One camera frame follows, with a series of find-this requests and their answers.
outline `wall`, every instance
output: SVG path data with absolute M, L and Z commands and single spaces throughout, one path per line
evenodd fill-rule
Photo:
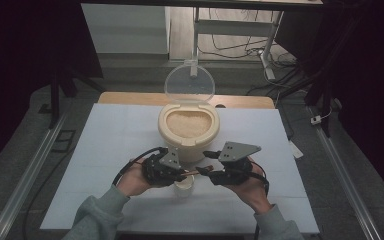
M 97 53 L 168 53 L 168 7 L 82 4 L 82 8 Z

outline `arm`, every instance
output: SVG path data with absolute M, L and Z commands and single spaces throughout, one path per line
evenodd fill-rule
M 262 175 L 263 170 L 253 164 L 253 172 Z M 225 186 L 235 192 L 238 197 L 254 211 L 254 217 L 260 227 L 260 240 L 303 239 L 294 221 L 285 221 L 277 205 L 267 199 L 263 183 L 249 178 L 241 185 Z
M 117 226 L 123 221 L 121 210 L 130 196 L 140 195 L 151 186 L 142 176 L 141 165 L 134 164 L 123 175 L 117 187 L 110 189 L 99 199 L 90 196 L 79 207 L 73 228 L 64 240 L 113 240 Z

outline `person's right hand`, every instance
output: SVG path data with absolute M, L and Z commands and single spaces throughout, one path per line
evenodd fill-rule
M 252 171 L 263 175 L 263 170 L 255 164 L 252 164 Z M 244 203 L 254 209 L 256 214 L 266 213 L 273 207 L 267 199 L 264 184 L 261 180 L 250 177 L 240 185 L 225 185 L 224 187 L 236 193 Z

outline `white cable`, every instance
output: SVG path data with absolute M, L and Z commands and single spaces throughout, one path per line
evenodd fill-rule
M 330 107 L 330 111 L 329 111 L 329 113 L 326 115 L 326 116 L 323 116 L 323 117 L 321 117 L 320 119 L 323 119 L 323 118 L 325 118 L 325 117 L 329 117 L 329 115 L 332 113 L 332 107 Z

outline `aluminum rail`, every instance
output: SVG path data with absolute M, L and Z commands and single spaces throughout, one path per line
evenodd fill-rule
M 323 147 L 326 150 L 326 153 L 329 156 L 329 159 L 332 163 L 333 169 L 335 170 L 336 175 L 338 176 L 339 182 L 344 189 L 345 194 L 348 197 L 348 201 L 351 206 L 354 208 L 354 211 L 357 215 L 357 219 L 360 222 L 361 228 L 366 235 L 367 239 L 370 240 L 381 240 L 382 237 L 377 229 L 375 222 L 373 221 L 370 212 L 368 211 L 366 204 L 363 199 L 361 199 L 360 194 L 358 193 L 349 173 L 342 161 L 341 157 L 338 154 L 338 151 L 335 148 L 332 140 L 328 138 L 323 132 L 320 126 L 316 126 L 317 134 L 323 144 Z
M 26 171 L 18 182 L 17 187 L 15 188 L 4 209 L 2 210 L 0 215 L 0 239 L 5 239 L 8 235 L 8 232 L 11 229 L 12 224 L 14 223 L 14 220 L 21 209 L 21 206 L 26 200 L 26 197 L 29 194 L 34 181 L 36 180 L 36 177 L 39 174 L 39 171 L 42 168 L 42 165 L 45 162 L 45 159 L 48 156 L 48 153 L 51 150 L 51 147 L 56 137 L 58 136 L 59 131 L 64 124 L 65 119 L 67 118 L 68 112 L 72 106 L 72 100 L 69 100 L 68 102 L 68 106 L 61 114 L 61 117 L 55 124 L 54 128 L 49 129 L 46 132 L 39 148 L 34 154 L 32 160 L 27 166 Z

